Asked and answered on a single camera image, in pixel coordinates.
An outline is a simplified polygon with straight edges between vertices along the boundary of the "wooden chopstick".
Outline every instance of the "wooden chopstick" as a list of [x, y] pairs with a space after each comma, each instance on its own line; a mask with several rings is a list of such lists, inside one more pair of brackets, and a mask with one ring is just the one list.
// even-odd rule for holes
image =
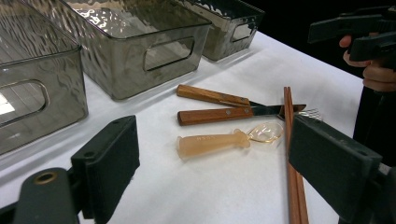
[[303, 177], [289, 163], [291, 128], [294, 118], [293, 102], [290, 87], [284, 87], [285, 123], [286, 123], [286, 150], [289, 191], [290, 224], [308, 224]]

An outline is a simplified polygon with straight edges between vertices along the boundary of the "spoon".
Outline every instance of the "spoon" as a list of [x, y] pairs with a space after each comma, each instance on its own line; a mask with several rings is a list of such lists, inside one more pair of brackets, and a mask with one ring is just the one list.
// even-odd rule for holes
[[231, 134], [195, 135], [177, 138], [177, 153], [181, 159], [198, 156], [226, 147], [250, 147], [250, 141], [272, 143], [283, 134], [276, 122], [259, 124], [249, 133], [235, 129]]

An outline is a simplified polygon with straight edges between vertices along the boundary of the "plastic bin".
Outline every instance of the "plastic bin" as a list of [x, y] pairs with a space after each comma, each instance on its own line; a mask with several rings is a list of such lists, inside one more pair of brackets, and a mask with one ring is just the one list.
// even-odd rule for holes
[[196, 70], [211, 22], [173, 0], [26, 0], [83, 46], [84, 72], [122, 100]]
[[212, 21], [203, 52], [212, 61], [248, 49], [265, 14], [239, 0], [177, 1]]
[[35, 10], [0, 0], [0, 154], [87, 117], [80, 50]]

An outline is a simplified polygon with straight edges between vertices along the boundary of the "translucent handle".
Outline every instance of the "translucent handle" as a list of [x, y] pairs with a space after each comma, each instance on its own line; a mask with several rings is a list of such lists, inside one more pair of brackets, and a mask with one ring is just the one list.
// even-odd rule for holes
[[177, 153], [181, 159], [227, 147], [250, 147], [248, 136], [235, 129], [232, 134], [195, 135], [179, 137]]

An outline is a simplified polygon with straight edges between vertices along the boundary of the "white table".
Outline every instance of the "white table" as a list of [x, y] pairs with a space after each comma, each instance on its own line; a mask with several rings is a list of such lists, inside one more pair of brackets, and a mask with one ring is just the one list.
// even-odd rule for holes
[[[283, 121], [260, 117], [181, 127], [177, 111], [221, 105], [177, 97], [177, 85], [265, 105], [283, 104], [283, 87], [290, 86], [295, 104], [317, 108], [325, 122], [349, 136], [362, 90], [359, 78], [261, 33], [249, 49], [216, 63], [203, 58], [196, 71], [123, 102], [113, 102], [85, 79], [86, 119], [0, 158], [0, 207], [18, 200], [25, 178], [50, 167], [69, 169], [70, 157], [110, 121], [136, 115], [141, 165], [110, 223], [289, 223], [284, 138], [189, 161], [182, 161], [176, 151], [178, 136], [231, 133], [236, 128], [247, 132], [265, 121]], [[337, 223], [335, 212], [304, 183], [310, 223]]]

